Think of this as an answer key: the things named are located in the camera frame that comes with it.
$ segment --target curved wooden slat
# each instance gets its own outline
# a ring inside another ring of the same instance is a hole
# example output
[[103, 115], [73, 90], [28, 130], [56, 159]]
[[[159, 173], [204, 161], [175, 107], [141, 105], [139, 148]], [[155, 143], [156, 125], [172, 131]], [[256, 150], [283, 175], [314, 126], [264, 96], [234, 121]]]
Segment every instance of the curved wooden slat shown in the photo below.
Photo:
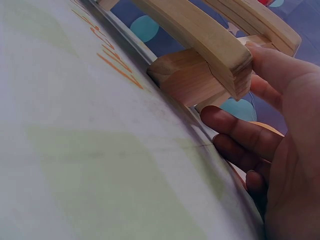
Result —
[[257, 0], [203, 0], [248, 35], [264, 35], [280, 52], [294, 56], [301, 37]]

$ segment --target red object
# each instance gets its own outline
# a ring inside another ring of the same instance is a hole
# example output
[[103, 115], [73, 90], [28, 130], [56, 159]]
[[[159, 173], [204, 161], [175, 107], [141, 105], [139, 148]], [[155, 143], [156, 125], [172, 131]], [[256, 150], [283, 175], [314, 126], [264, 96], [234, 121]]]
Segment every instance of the red object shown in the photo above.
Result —
[[268, 5], [269, 0], [258, 0], [260, 3], [262, 3], [263, 5]]

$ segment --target orange writing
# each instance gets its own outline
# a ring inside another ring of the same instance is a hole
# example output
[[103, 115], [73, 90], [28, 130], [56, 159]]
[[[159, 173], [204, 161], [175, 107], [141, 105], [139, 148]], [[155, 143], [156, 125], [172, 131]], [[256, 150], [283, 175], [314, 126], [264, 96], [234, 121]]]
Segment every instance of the orange writing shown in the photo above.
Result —
[[110, 58], [112, 58], [113, 60], [117, 61], [119, 64], [121, 64], [126, 70], [128, 70], [128, 72], [132, 73], [131, 69], [128, 67], [127, 64], [124, 63], [124, 61], [122, 61], [122, 59], [119, 57], [118, 54], [116, 54], [115, 52], [112, 52], [109, 48], [107, 48], [105, 45], [102, 44], [102, 46], [107, 49], [109, 51], [109, 53], [113, 54], [115, 57], [111, 56], [109, 53], [107, 53], [105, 50], [102, 50], [105, 54], [107, 54]]
[[96, 29], [101, 35], [106, 36], [100, 31], [100, 28], [98, 26], [93, 25], [85, 16], [81, 16], [80, 14], [78, 14], [76, 11], [74, 11], [72, 9], [71, 9], [71, 11], [74, 12], [75, 14], [77, 14], [82, 20], [84, 20], [85, 22], [90, 24], [92, 27], [94, 27], [94, 29]]
[[95, 30], [90, 27], [90, 30], [94, 33], [94, 35], [96, 35], [99, 39], [101, 39], [101, 41], [103, 41], [105, 44], [107, 44], [110, 48], [112, 48], [113, 50], [115, 50], [115, 47], [105, 38], [104, 40], [102, 39], [102, 37], [100, 37], [98, 34], [96, 34]]
[[97, 55], [104, 60], [107, 64], [109, 64], [111, 67], [113, 67], [118, 73], [120, 73], [122, 76], [126, 77], [127, 79], [129, 79], [132, 83], [134, 83], [135, 85], [137, 85], [139, 88], [144, 89], [140, 83], [135, 79], [135, 77], [131, 74], [130, 76], [128, 76], [127, 74], [125, 74], [123, 71], [121, 71], [120, 69], [118, 69], [115, 65], [112, 64], [112, 62], [108, 61], [106, 58], [104, 58], [103, 56], [101, 56], [99, 53], [97, 53]]
[[[70, 0], [73, 4], [77, 5], [82, 11], [84, 11], [86, 14], [88, 14], [85, 10], [84, 10], [84, 6], [78, 1], [78, 0]], [[106, 39], [106, 35], [104, 35], [98, 26], [92, 24], [86, 17], [78, 14], [76, 11], [74, 11], [73, 9], [71, 9], [78, 17], [80, 17], [82, 20], [84, 20], [86, 23], [88, 23], [91, 27], [90, 30], [94, 33], [94, 35], [96, 37], [98, 37], [101, 41], [103, 41], [107, 46], [109, 46], [112, 50], [115, 50], [115, 47]], [[98, 31], [101, 35], [104, 36], [104, 39], [99, 36], [96, 31]], [[119, 63], [122, 67], [124, 67], [125, 70], [127, 70], [130, 74], [126, 74], [124, 71], [120, 70], [117, 66], [115, 66], [111, 61], [109, 61], [108, 59], [106, 59], [105, 57], [103, 57], [101, 54], [97, 53], [97, 55], [104, 61], [106, 62], [109, 66], [111, 66], [113, 69], [115, 69], [118, 73], [120, 73], [122, 76], [124, 76], [125, 78], [129, 79], [132, 83], [134, 83], [137, 87], [139, 87], [140, 89], [144, 89], [140, 83], [136, 80], [136, 78], [132, 75], [132, 70], [130, 69], [130, 67], [128, 67], [128, 65], [120, 58], [120, 56], [114, 52], [111, 51], [108, 47], [106, 47], [104, 44], [102, 44], [103, 46], [103, 52], [112, 60], [116, 61], [117, 63]]]
[[89, 13], [83, 8], [83, 6], [81, 7], [81, 6], [79, 6], [78, 5], [78, 3], [76, 3], [76, 1], [72, 1], [72, 0], [70, 0], [70, 2], [72, 2], [74, 5], [76, 5], [78, 8], [80, 8], [82, 11], [84, 11], [86, 14], [88, 14], [89, 15]]

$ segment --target finger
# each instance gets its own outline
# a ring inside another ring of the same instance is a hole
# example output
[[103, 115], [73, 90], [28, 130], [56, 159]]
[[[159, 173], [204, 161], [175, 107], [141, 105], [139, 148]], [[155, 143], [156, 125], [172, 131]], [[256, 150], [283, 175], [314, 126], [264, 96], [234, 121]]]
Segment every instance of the finger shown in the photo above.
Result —
[[258, 75], [252, 75], [250, 90], [259, 98], [265, 100], [272, 107], [282, 112], [282, 95], [277, 92], [267, 81]]
[[245, 176], [245, 184], [248, 193], [252, 197], [257, 209], [259, 210], [262, 219], [266, 214], [267, 209], [267, 192], [268, 187], [261, 174], [250, 170]]
[[245, 173], [249, 170], [255, 170], [264, 177], [267, 183], [269, 182], [270, 162], [244, 149], [228, 135], [218, 134], [212, 142], [224, 159]]
[[245, 184], [248, 192], [255, 198], [267, 195], [267, 185], [264, 177], [254, 170], [247, 172]]
[[283, 139], [262, 126], [240, 120], [216, 106], [205, 107], [200, 117], [208, 127], [220, 134], [229, 135], [247, 150], [270, 162]]
[[274, 49], [247, 45], [253, 56], [253, 70], [275, 90], [283, 94], [292, 82], [303, 81], [305, 75], [319, 74], [312, 63], [295, 59]]

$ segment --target wooden piece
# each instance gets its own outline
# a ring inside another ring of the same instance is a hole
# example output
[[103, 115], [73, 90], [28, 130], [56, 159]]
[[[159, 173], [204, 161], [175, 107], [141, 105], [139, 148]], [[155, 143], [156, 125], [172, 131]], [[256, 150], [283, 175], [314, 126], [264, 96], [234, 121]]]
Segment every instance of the wooden piece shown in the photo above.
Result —
[[97, 0], [97, 3], [106, 11], [110, 11], [119, 0]]
[[159, 57], [147, 73], [162, 91], [187, 107], [225, 91], [208, 63], [194, 49]]
[[195, 106], [195, 109], [198, 111], [198, 113], [201, 113], [202, 109], [204, 109], [207, 106], [220, 107], [229, 98], [230, 94], [224, 90], [204, 100], [203, 102], [200, 102], [197, 106]]
[[186, 48], [194, 48], [237, 100], [250, 89], [252, 56], [231, 33], [187, 0], [132, 0]]
[[262, 35], [244, 36], [244, 37], [238, 37], [237, 39], [243, 45], [245, 45], [247, 42], [253, 42], [262, 48], [276, 49], [273, 43], [269, 39], [267, 39], [265, 36], [262, 36]]
[[264, 35], [280, 52], [294, 56], [301, 37], [257, 0], [203, 0], [248, 35]]

